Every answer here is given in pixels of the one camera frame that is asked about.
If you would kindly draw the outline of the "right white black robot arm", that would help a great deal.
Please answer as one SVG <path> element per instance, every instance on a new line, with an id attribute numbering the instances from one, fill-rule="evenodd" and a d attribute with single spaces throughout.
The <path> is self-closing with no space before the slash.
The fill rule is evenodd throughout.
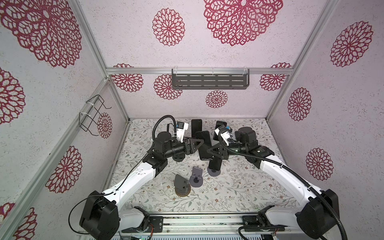
<path id="1" fill-rule="evenodd" d="M 255 224 L 243 225 L 239 232 L 297 228 L 314 240 L 323 240 L 325 233 L 338 227 L 341 238 L 348 238 L 340 218 L 339 198 L 334 191 L 322 190 L 285 165 L 273 151 L 259 145 L 256 133 L 250 127 L 233 131 L 221 125 L 216 127 L 215 134 L 218 144 L 210 147 L 209 153 L 222 160 L 234 155 L 246 158 L 257 169 L 277 180 L 299 204 L 298 208 L 291 210 L 273 205 L 265 207 L 257 213 Z"/>

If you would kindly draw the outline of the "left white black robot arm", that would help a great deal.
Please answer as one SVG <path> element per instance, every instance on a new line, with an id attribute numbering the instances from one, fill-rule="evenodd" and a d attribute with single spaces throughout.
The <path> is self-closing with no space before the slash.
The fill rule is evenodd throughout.
<path id="1" fill-rule="evenodd" d="M 144 159 L 126 178 L 102 193 L 90 193 L 80 226 L 96 240 L 110 240 L 117 232 L 126 229 L 145 231 L 149 227 L 149 213 L 140 207 L 124 211 L 123 206 L 136 191 L 165 169 L 168 158 L 181 162 L 203 144 L 202 139 L 180 140 L 169 132 L 159 133 Z"/>

